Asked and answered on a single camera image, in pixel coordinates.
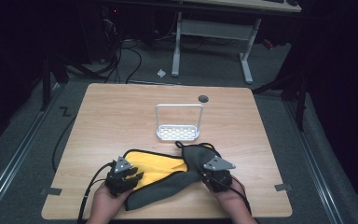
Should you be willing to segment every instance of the yellow cloth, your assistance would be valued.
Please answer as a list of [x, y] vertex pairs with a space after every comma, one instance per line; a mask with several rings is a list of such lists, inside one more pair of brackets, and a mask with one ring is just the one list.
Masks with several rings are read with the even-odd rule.
[[144, 172], [135, 189], [155, 183], [172, 173], [187, 171], [187, 165], [181, 157], [133, 149], [126, 153], [125, 158], [133, 167], [138, 167], [138, 173]]

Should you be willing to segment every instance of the metal rail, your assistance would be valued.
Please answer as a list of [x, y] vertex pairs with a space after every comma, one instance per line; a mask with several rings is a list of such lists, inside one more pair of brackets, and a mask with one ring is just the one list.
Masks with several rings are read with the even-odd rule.
[[341, 214], [339, 213], [336, 203], [334, 201], [334, 197], [331, 194], [330, 188], [326, 184], [324, 180], [324, 176], [318, 166], [318, 163], [315, 160], [315, 157], [313, 156], [307, 137], [303, 132], [301, 132], [298, 129], [298, 126], [296, 124], [296, 110], [294, 109], [294, 106], [290, 102], [283, 102], [283, 105], [287, 113], [291, 117], [293, 126], [296, 129], [297, 136], [302, 144], [302, 149], [303, 149], [302, 152], [306, 159], [307, 166], [310, 170], [310, 175], [312, 176], [315, 187], [319, 193], [319, 196], [321, 197], [322, 203], [324, 205], [324, 209], [330, 219], [330, 222], [333, 224], [344, 223]]
[[19, 171], [22, 165], [22, 162], [25, 160], [25, 157], [30, 151], [30, 146], [34, 140], [36, 133], [38, 132], [41, 124], [43, 123], [43, 120], [48, 114], [51, 105], [57, 99], [58, 95], [62, 92], [63, 86], [64, 86], [63, 84], [58, 84], [58, 83], [54, 86], [50, 104], [47, 106], [46, 110], [39, 111], [38, 115], [36, 116], [36, 119], [34, 120], [33, 124], [31, 125], [25, 137], [22, 139], [19, 147], [17, 148], [14, 156], [12, 157], [9, 164], [7, 165], [5, 171], [1, 174], [0, 201], [4, 197], [8, 187], [10, 186], [11, 181], [14, 179], [16, 173]]

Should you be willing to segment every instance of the desk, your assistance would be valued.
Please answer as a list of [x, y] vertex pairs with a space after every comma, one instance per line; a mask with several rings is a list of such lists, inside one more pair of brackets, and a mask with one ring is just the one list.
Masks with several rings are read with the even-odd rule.
[[[273, 3], [262, 0], [183, 0], [183, 2], [212, 4], [225, 7], [248, 7], [261, 10], [275, 10], [280, 12], [300, 12], [301, 7], [292, 7], [286, 2]], [[180, 41], [181, 35], [201, 35], [209, 37], [227, 38], [246, 41], [243, 53], [240, 53], [242, 72], [246, 83], [252, 84], [253, 78], [249, 69], [248, 57], [255, 42], [255, 37], [260, 25], [261, 19], [256, 19], [253, 25], [237, 25], [209, 21], [182, 20], [182, 13], [178, 13], [176, 25], [176, 43], [173, 53], [172, 76], [179, 76], [180, 64]]]
[[[91, 84], [79, 109], [52, 187], [42, 211], [45, 219], [76, 219], [84, 191], [104, 164], [127, 150], [138, 148], [180, 155], [174, 143], [160, 142], [156, 135], [158, 104], [203, 104], [200, 136], [222, 157], [236, 164], [231, 170], [246, 187], [255, 217], [288, 217], [292, 214], [252, 92], [245, 88]], [[91, 189], [84, 217], [90, 215]], [[169, 199], [126, 212], [116, 218], [219, 218], [221, 211], [212, 194], [197, 182]]]

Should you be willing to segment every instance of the small white object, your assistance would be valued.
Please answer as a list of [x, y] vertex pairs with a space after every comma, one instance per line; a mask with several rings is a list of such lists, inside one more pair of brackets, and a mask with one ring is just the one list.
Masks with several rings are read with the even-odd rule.
[[159, 71], [157, 72], [157, 75], [158, 75], [159, 77], [164, 77], [165, 74], [167, 74], [167, 73], [164, 72], [164, 71], [162, 71], [162, 69], [159, 69]]

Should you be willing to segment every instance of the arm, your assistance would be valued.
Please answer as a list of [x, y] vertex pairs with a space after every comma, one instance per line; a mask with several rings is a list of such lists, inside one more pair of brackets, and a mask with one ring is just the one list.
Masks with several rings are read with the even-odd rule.
[[[241, 184], [241, 182], [234, 176], [232, 176], [232, 178], [233, 181], [231, 187], [246, 197], [244, 192], [245, 187], [243, 184]], [[246, 208], [242, 197], [236, 192], [230, 189], [228, 191], [221, 191], [217, 193], [213, 192], [211, 189], [209, 189], [209, 191], [219, 202], [220, 207], [231, 217], [234, 224], [257, 224]]]
[[120, 210], [121, 205], [130, 195], [132, 190], [128, 190], [117, 197], [114, 197], [109, 188], [104, 184], [95, 191], [91, 206], [91, 215], [87, 224], [107, 224], [115, 217]]

